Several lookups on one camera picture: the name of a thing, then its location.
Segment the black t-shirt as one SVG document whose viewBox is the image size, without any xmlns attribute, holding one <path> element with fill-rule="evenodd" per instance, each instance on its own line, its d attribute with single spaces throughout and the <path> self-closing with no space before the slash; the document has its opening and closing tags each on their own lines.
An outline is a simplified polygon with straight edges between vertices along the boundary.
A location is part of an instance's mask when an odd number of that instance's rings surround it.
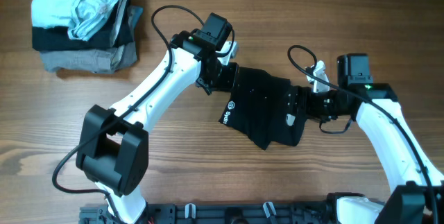
<svg viewBox="0 0 444 224">
<path fill-rule="evenodd" d="M 265 150 L 271 142 L 297 146 L 307 120 L 296 109 L 303 88 L 261 69 L 241 67 L 219 122 Z"/>
</svg>

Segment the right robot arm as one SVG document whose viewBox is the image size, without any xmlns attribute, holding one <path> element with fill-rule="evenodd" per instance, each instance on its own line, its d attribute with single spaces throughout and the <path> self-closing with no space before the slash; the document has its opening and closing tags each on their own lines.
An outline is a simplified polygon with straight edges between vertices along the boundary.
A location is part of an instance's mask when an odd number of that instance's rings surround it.
<svg viewBox="0 0 444 224">
<path fill-rule="evenodd" d="M 317 66 L 303 70 L 313 87 L 288 94 L 287 125 L 301 134 L 308 119 L 323 124 L 348 116 L 370 140 L 391 195 L 383 205 L 359 193 L 331 193 L 331 223 L 442 223 L 443 174 L 433 165 L 404 120 L 398 97 L 386 83 L 374 83 L 366 54 L 337 59 L 337 85 Z"/>
</svg>

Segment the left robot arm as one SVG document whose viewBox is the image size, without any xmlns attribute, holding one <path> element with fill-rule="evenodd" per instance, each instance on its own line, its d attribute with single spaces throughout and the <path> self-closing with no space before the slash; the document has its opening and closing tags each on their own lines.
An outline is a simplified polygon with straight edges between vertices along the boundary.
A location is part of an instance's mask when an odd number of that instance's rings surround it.
<svg viewBox="0 0 444 224">
<path fill-rule="evenodd" d="M 148 134 L 190 85 L 206 94 L 233 88 L 237 43 L 228 20 L 210 14 L 200 29 L 182 31 L 166 43 L 162 62 L 129 95 L 85 115 L 76 166 L 107 201 L 82 208 L 80 223 L 149 223 L 139 183 L 148 168 Z"/>
</svg>

